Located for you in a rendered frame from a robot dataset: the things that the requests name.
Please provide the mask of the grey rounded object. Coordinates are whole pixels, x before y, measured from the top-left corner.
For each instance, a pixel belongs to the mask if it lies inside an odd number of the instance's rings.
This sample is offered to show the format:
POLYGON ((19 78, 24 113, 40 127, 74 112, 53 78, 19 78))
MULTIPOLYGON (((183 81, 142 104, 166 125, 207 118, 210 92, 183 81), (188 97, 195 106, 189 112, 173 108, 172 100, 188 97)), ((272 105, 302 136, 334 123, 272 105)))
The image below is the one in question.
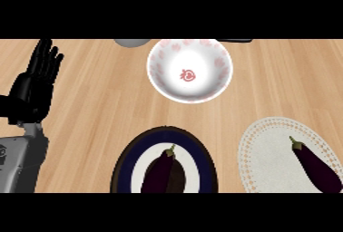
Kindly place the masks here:
POLYGON ((115 39, 115 43, 126 48, 135 48, 142 46, 149 39, 115 39))

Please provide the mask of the white lace placemat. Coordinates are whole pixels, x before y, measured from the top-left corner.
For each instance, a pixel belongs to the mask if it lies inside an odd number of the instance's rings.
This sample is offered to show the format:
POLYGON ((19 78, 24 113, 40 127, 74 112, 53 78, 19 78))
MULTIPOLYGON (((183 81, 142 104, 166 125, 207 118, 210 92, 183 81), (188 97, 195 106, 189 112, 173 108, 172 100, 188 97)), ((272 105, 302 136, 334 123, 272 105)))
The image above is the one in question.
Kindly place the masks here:
POLYGON ((299 121, 266 117, 247 128, 238 144, 238 170, 248 193, 319 193, 293 153, 306 144, 343 182, 343 164, 319 134, 299 121))

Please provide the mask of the dark blue rimmed plate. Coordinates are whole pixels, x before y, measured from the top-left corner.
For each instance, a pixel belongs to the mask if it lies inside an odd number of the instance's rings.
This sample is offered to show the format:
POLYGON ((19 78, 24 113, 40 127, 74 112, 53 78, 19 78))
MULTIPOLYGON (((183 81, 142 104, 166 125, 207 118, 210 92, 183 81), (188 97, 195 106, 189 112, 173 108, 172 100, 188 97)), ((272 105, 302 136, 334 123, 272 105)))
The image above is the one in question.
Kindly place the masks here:
POLYGON ((186 193, 217 193, 219 181, 207 148, 195 136, 175 126, 142 132, 126 146, 112 171, 109 192, 139 193, 148 166, 176 145, 176 162, 185 173, 186 193))

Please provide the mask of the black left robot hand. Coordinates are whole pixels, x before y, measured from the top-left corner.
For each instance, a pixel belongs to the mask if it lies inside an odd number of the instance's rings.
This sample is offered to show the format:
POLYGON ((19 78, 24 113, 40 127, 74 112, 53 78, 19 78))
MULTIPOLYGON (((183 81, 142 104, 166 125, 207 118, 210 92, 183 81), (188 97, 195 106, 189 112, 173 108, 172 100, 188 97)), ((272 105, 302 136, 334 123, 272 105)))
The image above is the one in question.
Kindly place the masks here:
POLYGON ((65 56, 52 45, 52 39, 41 39, 33 51, 25 72, 12 84, 9 95, 0 94, 0 118, 9 125, 40 123, 49 115, 53 84, 65 56))

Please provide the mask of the dark purple eggplant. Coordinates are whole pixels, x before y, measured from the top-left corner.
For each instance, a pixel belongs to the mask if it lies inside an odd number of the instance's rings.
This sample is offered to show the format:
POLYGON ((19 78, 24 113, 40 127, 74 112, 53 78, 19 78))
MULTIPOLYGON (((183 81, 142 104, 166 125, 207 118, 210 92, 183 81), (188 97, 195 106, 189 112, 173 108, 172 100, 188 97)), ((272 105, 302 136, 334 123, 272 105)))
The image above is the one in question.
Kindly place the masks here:
POLYGON ((186 185, 183 167, 176 159, 176 145, 163 151, 160 157, 149 164, 142 193, 182 193, 186 185))
POLYGON ((315 155, 308 145, 290 137, 293 143, 293 153, 297 157, 311 183, 322 193, 339 193, 343 190, 343 182, 319 157, 315 155))

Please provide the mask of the white bowl with pink print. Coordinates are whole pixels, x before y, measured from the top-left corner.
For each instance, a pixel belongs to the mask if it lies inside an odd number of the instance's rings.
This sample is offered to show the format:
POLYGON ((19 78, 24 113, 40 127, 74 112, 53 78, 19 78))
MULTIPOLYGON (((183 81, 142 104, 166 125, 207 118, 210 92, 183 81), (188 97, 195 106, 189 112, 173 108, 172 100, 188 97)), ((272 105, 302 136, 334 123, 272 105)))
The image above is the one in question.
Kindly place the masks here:
POLYGON ((234 63, 216 39, 163 39, 149 51, 146 70, 157 92, 175 102, 197 104, 223 93, 234 63))

